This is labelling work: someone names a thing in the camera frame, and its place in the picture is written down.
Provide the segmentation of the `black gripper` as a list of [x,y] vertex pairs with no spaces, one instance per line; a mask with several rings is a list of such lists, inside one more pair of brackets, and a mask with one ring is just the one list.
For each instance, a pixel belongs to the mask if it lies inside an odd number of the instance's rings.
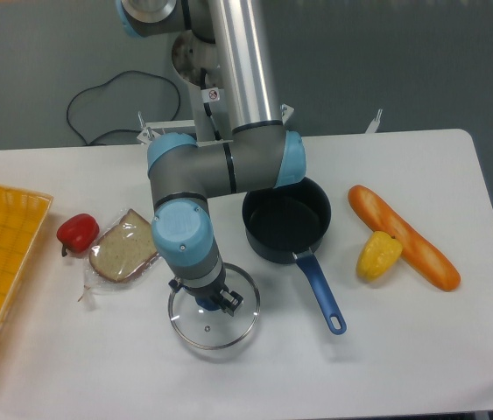
[[183,290],[204,309],[221,309],[224,313],[234,317],[243,303],[243,296],[234,290],[225,290],[225,278],[226,275],[221,273],[212,283],[194,288],[184,285],[179,277],[175,277],[168,285],[175,293]]

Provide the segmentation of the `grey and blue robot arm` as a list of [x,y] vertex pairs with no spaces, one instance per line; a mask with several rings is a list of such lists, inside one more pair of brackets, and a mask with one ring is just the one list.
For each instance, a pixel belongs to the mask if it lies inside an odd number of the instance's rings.
[[145,38],[190,31],[216,50],[232,137],[200,146],[169,133],[147,150],[154,218],[151,231],[175,284],[208,310],[233,314],[241,296],[225,284],[226,270],[208,200],[294,185],[306,174],[299,134],[285,129],[273,86],[258,1],[120,1],[125,30]]

